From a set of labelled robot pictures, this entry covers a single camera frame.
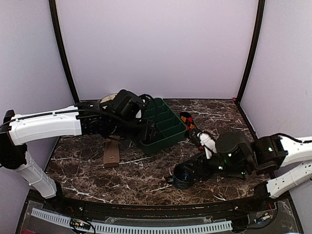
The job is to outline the dark blue mug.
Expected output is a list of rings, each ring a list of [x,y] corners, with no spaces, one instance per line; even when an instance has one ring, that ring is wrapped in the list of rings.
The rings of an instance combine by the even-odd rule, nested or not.
[[[165,177],[165,181],[180,190],[186,190],[194,185],[194,178],[191,173],[181,168],[174,168],[173,174]]]

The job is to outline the red yellow argyle sock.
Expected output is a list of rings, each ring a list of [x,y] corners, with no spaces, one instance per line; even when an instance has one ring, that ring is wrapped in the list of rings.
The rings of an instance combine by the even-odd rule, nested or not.
[[[180,119],[186,125],[185,136],[189,138],[198,148],[215,151],[215,139],[208,131],[199,129],[192,115],[188,112],[181,112]]]

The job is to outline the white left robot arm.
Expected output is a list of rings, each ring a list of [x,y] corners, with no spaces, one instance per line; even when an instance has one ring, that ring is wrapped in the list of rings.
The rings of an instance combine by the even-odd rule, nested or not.
[[[149,101],[146,95],[121,90],[109,100],[85,101],[48,112],[21,115],[9,110],[0,126],[0,164],[21,175],[63,213],[69,208],[68,200],[35,162],[27,144],[63,136],[141,137],[150,126],[143,120]]]

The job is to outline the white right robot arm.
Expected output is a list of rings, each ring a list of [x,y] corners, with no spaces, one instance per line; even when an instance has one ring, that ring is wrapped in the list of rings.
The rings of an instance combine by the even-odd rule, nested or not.
[[[260,211],[268,198],[276,199],[312,177],[312,139],[277,133],[250,142],[243,132],[227,132],[213,139],[207,132],[190,132],[203,151],[175,166],[171,182],[187,189],[213,175],[271,174],[281,167],[298,163],[283,175],[254,187],[249,208]]]

